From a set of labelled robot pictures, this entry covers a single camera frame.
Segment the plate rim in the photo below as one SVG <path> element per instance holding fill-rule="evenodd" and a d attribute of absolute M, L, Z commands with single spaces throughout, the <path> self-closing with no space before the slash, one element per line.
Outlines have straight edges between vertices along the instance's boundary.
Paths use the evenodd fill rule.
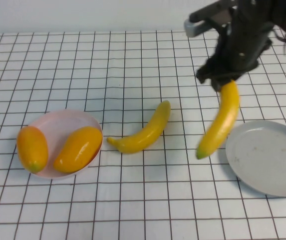
<path fill-rule="evenodd" d="M 274 197 L 286 197 L 286 194 L 271 194 L 271 193 L 268 193 L 268 192 L 263 192 L 259 189 L 257 189 L 256 187 L 252 186 L 251 184 L 247 183 L 247 181 L 244 181 L 242 177 L 239 176 L 239 172 L 235 170 L 235 168 L 233 167 L 234 165 L 231 163 L 230 161 L 230 158 L 229 158 L 229 154 L 231 151 L 228 150 L 228 149 L 231 149 L 233 144 L 231 143 L 231 139 L 235 139 L 235 137 L 239 136 L 240 134 L 244 133 L 244 131 L 242 131 L 242 129 L 246 126 L 250 126 L 250 125 L 257 125 L 257 124 L 261 124 L 262 126 L 261 127 L 269 127 L 271 125 L 273 126 L 276 126 L 276 127 L 279 127 L 281 128 L 282 130 L 285 130 L 283 131 L 284 134 L 286 134 L 286 125 L 285 124 L 282 124 L 282 123 L 279 123 L 279 122 L 276 122 L 276 121 L 272 121 L 272 120 L 264 120 L 264 119 L 260 119 L 260 120 L 252 120 L 252 121 L 248 121 L 248 122 L 245 122 L 235 128 L 233 128 L 233 130 L 230 132 L 229 136 L 227 137 L 227 140 L 226 140 L 226 144 L 225 144 L 225 154 L 226 154 L 226 158 L 227 158 L 227 161 L 229 163 L 229 166 L 231 167 L 232 171 L 234 172 L 234 174 L 245 184 L 247 185 L 248 187 L 250 187 L 251 189 L 259 192 L 259 193 L 262 193 L 264 195 L 267 195 L 267 196 L 274 196 Z"/>

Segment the bowl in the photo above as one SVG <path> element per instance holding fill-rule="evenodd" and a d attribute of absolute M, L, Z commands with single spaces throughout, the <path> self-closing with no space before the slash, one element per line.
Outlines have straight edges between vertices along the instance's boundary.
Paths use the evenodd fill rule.
<path fill-rule="evenodd" d="M 67 140 L 68 136 L 75 130 L 85 126 L 97 128 L 103 135 L 103 131 L 99 122 L 87 112 L 73 109 L 64 109 L 48 112 L 37 120 L 33 121 L 31 124 L 29 124 L 29 126 L 33 126 L 40 129 L 47 140 L 47 164 L 42 171 L 39 171 L 37 173 L 31 173 L 40 178 L 62 179 L 78 174 L 79 172 L 88 168 L 91 162 L 95 161 L 95 159 L 99 156 L 99 153 L 102 148 L 101 142 L 97 154 L 94 156 L 92 161 L 90 161 L 82 169 L 72 173 L 62 173 L 56 171 L 53 168 L 53 163 L 55 161 L 55 158 L 59 154 L 61 148 L 65 144 L 65 141 Z"/>

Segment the gray plate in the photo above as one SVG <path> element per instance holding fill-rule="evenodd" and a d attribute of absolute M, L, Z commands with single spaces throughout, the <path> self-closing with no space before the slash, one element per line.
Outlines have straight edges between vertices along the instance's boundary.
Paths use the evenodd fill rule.
<path fill-rule="evenodd" d="M 259 120 L 231 132 L 226 154 L 235 174 L 264 194 L 286 197 L 286 125 Z"/>

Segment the plastic banana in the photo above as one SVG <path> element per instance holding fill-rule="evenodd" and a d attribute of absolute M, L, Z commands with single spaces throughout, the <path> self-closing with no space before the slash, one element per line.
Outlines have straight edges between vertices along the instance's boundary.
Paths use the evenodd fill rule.
<path fill-rule="evenodd" d="M 196 152 L 197 159 L 214 153 L 225 141 L 236 121 L 240 97 L 235 81 L 224 85 L 220 91 L 221 105 L 215 120 L 202 137 Z"/>
<path fill-rule="evenodd" d="M 170 117 L 171 105 L 169 101 L 161 102 L 146 126 L 134 135 L 120 139 L 107 138 L 107 142 L 125 154 L 133 154 L 144 150 L 153 144 L 165 129 Z"/>

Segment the white wall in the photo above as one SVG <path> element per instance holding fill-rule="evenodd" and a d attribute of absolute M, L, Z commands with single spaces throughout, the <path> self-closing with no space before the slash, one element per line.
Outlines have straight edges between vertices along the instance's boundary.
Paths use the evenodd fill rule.
<path fill-rule="evenodd" d="M 183 29 L 215 0 L 0 0 L 0 33 Z"/>

